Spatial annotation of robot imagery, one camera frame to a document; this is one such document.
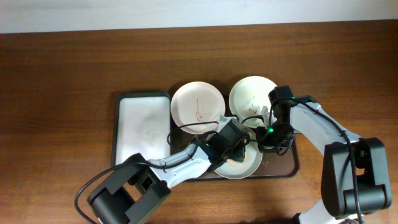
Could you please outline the green and yellow sponge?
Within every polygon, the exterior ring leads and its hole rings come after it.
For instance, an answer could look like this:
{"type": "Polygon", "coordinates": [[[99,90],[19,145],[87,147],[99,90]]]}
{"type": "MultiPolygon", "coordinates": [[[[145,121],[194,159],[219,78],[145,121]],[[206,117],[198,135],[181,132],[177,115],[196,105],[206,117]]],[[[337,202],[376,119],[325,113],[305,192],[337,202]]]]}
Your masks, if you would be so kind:
{"type": "Polygon", "coordinates": [[[246,146],[238,146],[231,154],[230,161],[233,164],[243,165],[246,158],[246,146]]]}

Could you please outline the pale grey plate front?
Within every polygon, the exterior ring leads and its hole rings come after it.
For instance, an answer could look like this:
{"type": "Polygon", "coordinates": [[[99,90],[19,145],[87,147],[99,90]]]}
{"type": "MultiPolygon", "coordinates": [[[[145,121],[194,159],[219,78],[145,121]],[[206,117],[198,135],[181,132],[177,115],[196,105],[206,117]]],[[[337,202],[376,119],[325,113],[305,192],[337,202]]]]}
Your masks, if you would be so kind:
{"type": "Polygon", "coordinates": [[[226,163],[215,170],[215,173],[226,179],[243,179],[252,175],[261,165],[262,153],[258,150],[257,142],[251,141],[245,146],[242,162],[228,159],[226,163]]]}

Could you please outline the white plate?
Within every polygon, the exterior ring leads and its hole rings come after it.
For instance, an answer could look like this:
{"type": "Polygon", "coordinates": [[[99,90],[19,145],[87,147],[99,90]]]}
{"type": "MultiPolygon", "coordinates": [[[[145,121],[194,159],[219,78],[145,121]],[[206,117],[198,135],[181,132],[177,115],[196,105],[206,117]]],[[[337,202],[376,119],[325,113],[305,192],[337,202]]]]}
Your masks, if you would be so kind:
{"type": "Polygon", "coordinates": [[[244,125],[250,128],[268,126],[271,102],[269,93],[277,85],[268,78],[250,76],[238,81],[229,94],[229,108],[240,121],[250,117],[244,125]]]}
{"type": "Polygon", "coordinates": [[[203,134],[217,128],[215,121],[225,114],[221,92],[206,82],[190,82],[181,86],[171,100],[174,123],[190,134],[203,134]]]}

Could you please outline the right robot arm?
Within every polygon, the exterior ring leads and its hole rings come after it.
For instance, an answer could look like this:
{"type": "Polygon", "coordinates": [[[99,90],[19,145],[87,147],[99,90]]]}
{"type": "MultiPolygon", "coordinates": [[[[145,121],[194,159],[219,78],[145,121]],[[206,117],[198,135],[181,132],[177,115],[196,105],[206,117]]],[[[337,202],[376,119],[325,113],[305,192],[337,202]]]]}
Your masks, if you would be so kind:
{"type": "Polygon", "coordinates": [[[324,112],[311,96],[295,97],[288,86],[268,95],[265,126],[257,129],[261,152],[283,155],[282,146],[303,134],[322,154],[321,200],[293,217],[294,223],[362,223],[363,216],[392,204],[385,146],[363,138],[324,112]]]}

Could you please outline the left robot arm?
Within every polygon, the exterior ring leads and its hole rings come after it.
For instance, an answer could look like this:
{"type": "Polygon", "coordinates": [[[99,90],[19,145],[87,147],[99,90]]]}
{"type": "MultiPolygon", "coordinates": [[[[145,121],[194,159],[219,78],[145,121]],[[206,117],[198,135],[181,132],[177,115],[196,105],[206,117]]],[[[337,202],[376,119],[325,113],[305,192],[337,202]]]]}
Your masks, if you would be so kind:
{"type": "Polygon", "coordinates": [[[243,157],[249,128],[234,117],[221,116],[217,128],[194,136],[182,151],[163,159],[141,154],[110,168],[109,176],[88,196],[100,223],[145,223],[170,195],[172,187],[243,157]]]}

